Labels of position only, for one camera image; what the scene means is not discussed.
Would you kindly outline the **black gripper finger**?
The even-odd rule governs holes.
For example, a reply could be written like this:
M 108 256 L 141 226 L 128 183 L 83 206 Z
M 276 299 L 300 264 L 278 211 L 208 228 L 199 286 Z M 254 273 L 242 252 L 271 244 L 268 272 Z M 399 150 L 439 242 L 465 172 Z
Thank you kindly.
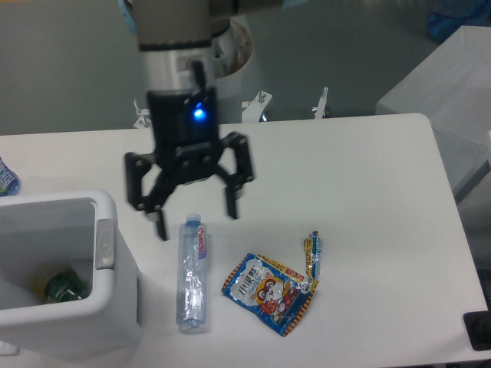
M 158 237 L 165 242 L 169 240 L 169 236 L 163 207 L 177 187 L 177 179 L 176 173 L 171 169 L 160 167 L 153 187 L 145 192 L 143 178 L 154 166 L 158 166 L 155 153 L 124 154 L 127 202 L 154 223 Z
M 220 140 L 223 149 L 231 149 L 236 161 L 236 171 L 228 173 L 219 164 L 216 165 L 216 175 L 224 182 L 226 211 L 231 219 L 238 219 L 237 209 L 238 192 L 247 182 L 255 178 L 252 158 L 249 151 L 249 141 L 246 135 L 232 131 Z

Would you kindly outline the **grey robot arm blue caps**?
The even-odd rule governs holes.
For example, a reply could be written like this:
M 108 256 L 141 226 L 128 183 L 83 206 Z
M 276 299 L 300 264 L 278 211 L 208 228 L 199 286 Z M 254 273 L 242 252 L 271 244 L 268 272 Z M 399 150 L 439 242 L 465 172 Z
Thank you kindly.
M 163 207 L 177 186 L 218 176 L 225 185 L 228 216 L 254 179 L 248 139 L 219 134 L 213 42 L 237 15 L 289 8 L 290 1 L 121 1 L 136 34 L 148 80 L 154 149 L 124 157 L 127 201 L 168 235 Z

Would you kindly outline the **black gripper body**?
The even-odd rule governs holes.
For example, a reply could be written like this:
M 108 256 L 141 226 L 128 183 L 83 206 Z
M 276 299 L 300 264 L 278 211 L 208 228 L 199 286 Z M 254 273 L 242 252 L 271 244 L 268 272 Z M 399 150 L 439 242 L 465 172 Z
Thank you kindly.
M 208 179 L 223 152 L 214 87 L 168 94 L 147 92 L 155 140 L 155 162 L 175 185 Z

